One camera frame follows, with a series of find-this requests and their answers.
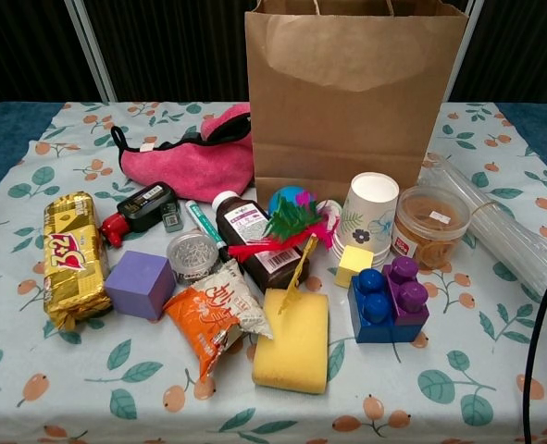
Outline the small yellow cube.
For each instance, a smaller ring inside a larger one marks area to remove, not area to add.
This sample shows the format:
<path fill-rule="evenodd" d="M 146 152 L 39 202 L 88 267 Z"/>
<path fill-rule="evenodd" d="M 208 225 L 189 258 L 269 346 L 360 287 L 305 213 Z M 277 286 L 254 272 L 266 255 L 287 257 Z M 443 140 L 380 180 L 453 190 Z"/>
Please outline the small yellow cube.
<path fill-rule="evenodd" d="M 372 266 L 373 257 L 374 253 L 371 251 L 351 245 L 345 246 L 337 267 L 335 284 L 348 288 L 353 276 Z"/>

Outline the white lidded jar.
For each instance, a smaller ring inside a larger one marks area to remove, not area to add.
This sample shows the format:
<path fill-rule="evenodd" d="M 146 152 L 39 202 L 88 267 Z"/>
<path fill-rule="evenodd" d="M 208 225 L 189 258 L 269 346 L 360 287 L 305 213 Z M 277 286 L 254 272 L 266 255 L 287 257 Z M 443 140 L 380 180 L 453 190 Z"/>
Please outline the white lidded jar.
<path fill-rule="evenodd" d="M 399 185 L 391 177 L 364 172 L 355 176 L 342 206 L 332 251 L 338 259 L 347 246 L 373 252 L 373 267 L 389 255 Z"/>

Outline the blue toy brick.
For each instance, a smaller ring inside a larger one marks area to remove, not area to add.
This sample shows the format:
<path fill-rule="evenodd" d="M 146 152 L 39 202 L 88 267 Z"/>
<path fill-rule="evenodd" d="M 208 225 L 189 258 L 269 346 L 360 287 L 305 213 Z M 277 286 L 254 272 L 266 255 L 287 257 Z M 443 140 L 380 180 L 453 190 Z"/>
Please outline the blue toy brick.
<path fill-rule="evenodd" d="M 397 312 L 387 279 L 367 268 L 353 276 L 347 292 L 357 343 L 412 342 L 424 323 L 397 325 Z"/>

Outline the purple toy brick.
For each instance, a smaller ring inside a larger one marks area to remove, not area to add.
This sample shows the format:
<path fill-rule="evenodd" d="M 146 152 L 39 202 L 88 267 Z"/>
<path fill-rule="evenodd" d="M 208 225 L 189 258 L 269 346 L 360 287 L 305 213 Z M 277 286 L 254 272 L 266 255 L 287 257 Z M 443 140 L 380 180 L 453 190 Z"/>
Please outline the purple toy brick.
<path fill-rule="evenodd" d="M 429 318 L 427 289 L 418 282 L 417 263 L 409 257 L 400 256 L 382 268 L 392 302 L 394 325 L 411 330 L 413 340 Z"/>

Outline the clear jar rubber bands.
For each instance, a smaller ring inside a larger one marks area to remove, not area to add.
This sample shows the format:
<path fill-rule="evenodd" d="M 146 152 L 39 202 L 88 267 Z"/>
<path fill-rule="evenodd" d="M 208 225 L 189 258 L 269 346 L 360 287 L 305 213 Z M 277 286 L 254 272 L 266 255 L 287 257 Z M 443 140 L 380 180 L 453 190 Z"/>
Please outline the clear jar rubber bands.
<path fill-rule="evenodd" d="M 392 252 L 432 270 L 449 263 L 466 234 L 470 210 L 454 193 L 432 186 L 415 186 L 398 199 L 392 229 Z"/>

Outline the bundle of clear straws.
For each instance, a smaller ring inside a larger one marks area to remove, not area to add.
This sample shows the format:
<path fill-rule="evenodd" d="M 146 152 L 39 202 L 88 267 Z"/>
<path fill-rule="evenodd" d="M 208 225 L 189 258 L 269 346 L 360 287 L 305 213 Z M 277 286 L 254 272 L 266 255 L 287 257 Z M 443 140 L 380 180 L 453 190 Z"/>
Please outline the bundle of clear straws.
<path fill-rule="evenodd" d="M 547 240 L 518 223 L 445 157 L 435 153 L 427 157 L 431 166 L 423 169 L 419 182 L 459 197 L 470 210 L 469 229 L 474 236 L 522 284 L 543 295 L 547 288 Z"/>

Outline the brown paper bag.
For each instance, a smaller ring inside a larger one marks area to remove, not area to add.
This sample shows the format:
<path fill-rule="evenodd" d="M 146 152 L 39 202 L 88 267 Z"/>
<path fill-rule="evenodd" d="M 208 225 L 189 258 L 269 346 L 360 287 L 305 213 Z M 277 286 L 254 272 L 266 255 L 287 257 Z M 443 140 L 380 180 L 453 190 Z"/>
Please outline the brown paper bag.
<path fill-rule="evenodd" d="M 467 18 L 442 0 L 258 0 L 245 16 L 257 199 L 417 179 Z"/>

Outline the blue ball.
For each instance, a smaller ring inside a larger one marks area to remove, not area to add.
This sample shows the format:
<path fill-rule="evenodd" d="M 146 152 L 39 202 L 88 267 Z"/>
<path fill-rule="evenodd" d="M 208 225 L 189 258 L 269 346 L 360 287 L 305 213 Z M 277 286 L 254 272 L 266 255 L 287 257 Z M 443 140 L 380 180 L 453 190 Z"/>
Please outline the blue ball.
<path fill-rule="evenodd" d="M 287 186 L 275 191 L 268 201 L 268 214 L 272 216 L 279 209 L 281 198 L 284 198 L 292 204 L 297 204 L 297 197 L 303 191 L 305 191 L 305 189 L 298 186 Z"/>

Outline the round clear pin tin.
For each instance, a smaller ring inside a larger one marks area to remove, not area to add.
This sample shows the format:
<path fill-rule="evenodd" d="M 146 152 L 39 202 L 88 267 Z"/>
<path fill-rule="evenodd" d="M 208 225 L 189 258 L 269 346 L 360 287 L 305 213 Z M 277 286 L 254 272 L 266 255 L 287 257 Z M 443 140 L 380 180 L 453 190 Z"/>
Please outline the round clear pin tin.
<path fill-rule="evenodd" d="M 175 237 L 168 244 L 167 258 L 176 281 L 184 286 L 213 274 L 220 266 L 216 243 L 201 231 Z"/>

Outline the black bottle red cap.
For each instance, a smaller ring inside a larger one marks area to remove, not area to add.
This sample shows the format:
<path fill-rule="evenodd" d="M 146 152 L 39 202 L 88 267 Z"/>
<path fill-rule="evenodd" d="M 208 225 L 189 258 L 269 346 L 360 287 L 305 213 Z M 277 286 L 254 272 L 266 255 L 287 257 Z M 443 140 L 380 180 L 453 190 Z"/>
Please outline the black bottle red cap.
<path fill-rule="evenodd" d="M 117 212 L 106 218 L 100 232 L 116 248 L 130 233 L 143 233 L 162 220 L 161 206 L 174 204 L 177 195 L 163 181 L 155 182 L 137 191 L 117 205 Z"/>

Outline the yellow sponge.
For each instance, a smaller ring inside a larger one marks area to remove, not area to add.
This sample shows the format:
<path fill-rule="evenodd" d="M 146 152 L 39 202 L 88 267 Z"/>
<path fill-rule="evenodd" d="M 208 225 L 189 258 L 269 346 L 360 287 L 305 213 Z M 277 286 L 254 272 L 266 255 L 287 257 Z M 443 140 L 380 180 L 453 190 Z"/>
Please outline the yellow sponge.
<path fill-rule="evenodd" d="M 281 308 L 284 290 L 267 290 L 264 310 L 273 338 L 258 339 L 252 378 L 255 384 L 310 394 L 326 390 L 328 376 L 328 297 L 302 293 Z"/>

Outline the purple foam cube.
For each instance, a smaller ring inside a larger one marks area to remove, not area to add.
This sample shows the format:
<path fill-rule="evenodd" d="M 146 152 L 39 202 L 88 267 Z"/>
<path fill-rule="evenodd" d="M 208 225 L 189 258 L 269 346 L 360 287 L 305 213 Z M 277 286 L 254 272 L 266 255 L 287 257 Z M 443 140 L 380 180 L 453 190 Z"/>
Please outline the purple foam cube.
<path fill-rule="evenodd" d="M 135 251 L 122 255 L 105 283 L 106 293 L 118 313 L 151 321 L 162 316 L 163 306 L 175 287 L 166 257 Z"/>

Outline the floral tablecloth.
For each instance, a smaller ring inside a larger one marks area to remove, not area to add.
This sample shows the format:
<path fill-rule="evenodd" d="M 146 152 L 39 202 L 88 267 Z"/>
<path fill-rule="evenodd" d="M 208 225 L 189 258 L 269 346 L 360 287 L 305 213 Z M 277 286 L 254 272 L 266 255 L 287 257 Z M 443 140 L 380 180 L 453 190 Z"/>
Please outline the floral tablecloth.
<path fill-rule="evenodd" d="M 429 321 L 411 343 L 358 344 L 336 261 L 313 255 L 307 287 L 329 298 L 321 395 L 255 385 L 256 339 L 199 381 L 163 318 L 109 313 L 61 332 L 43 309 L 44 208 L 86 191 L 99 216 L 135 192 L 109 134 L 175 142 L 223 103 L 60 105 L 0 181 L 0 444 L 516 444 L 528 342 L 541 296 L 472 235 L 422 275 Z"/>

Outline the black pleated partition panel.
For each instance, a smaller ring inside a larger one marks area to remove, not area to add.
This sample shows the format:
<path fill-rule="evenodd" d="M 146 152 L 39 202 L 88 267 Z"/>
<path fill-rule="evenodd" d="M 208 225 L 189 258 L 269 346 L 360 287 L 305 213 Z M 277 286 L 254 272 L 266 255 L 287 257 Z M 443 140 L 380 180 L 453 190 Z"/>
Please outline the black pleated partition panel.
<path fill-rule="evenodd" d="M 450 100 L 547 104 L 547 0 L 484 0 Z"/>
<path fill-rule="evenodd" d="M 244 15 L 256 0 L 83 0 L 120 102 L 248 98 Z"/>
<path fill-rule="evenodd" d="M 0 0 L 0 102 L 105 102 L 69 0 Z"/>

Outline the gold biscuit pack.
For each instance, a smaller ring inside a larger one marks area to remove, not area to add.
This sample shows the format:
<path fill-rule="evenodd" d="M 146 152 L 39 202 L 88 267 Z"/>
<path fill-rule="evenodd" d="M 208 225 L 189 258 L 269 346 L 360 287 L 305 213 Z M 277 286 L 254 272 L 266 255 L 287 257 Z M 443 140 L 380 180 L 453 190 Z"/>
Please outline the gold biscuit pack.
<path fill-rule="evenodd" d="M 61 196 L 44 209 L 44 311 L 59 330 L 112 308 L 109 274 L 93 198 L 84 191 Z"/>

